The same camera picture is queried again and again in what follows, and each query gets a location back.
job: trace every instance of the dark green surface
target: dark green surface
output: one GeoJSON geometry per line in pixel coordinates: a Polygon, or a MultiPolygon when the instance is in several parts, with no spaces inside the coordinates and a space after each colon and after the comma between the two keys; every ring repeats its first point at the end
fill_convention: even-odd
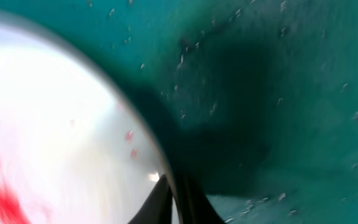
{"type": "Polygon", "coordinates": [[[358,1],[287,0],[281,10],[282,2],[0,0],[0,8],[99,63],[223,219],[358,223],[358,1]],[[195,44],[201,30],[211,35],[177,70],[180,39],[195,44]]]}

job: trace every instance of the teal surface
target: teal surface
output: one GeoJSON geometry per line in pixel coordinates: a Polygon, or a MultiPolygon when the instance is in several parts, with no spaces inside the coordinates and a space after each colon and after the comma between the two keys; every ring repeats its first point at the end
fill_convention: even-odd
{"type": "Polygon", "coordinates": [[[358,223],[358,1],[91,4],[0,0],[0,9],[100,64],[222,219],[358,223]],[[181,40],[200,44],[177,69],[181,40]]]}

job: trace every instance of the white round object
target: white round object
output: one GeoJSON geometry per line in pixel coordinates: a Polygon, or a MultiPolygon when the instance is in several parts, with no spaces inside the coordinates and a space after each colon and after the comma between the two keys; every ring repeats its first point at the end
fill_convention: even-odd
{"type": "Polygon", "coordinates": [[[21,19],[4,18],[0,223],[129,222],[169,170],[153,137],[78,52],[21,19]]]}

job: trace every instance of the white bowl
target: white bowl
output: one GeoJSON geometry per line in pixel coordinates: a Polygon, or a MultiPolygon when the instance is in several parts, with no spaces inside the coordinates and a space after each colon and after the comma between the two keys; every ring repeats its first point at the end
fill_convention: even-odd
{"type": "Polygon", "coordinates": [[[39,224],[127,223],[139,211],[169,167],[105,77],[59,38],[0,13],[1,210],[16,198],[16,216],[39,224]]]}

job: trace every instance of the red liquid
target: red liquid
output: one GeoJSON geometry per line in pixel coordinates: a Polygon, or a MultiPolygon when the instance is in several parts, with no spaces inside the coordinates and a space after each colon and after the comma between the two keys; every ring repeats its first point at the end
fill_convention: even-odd
{"type": "Polygon", "coordinates": [[[1,224],[31,224],[14,192],[5,183],[0,186],[1,224]]]}

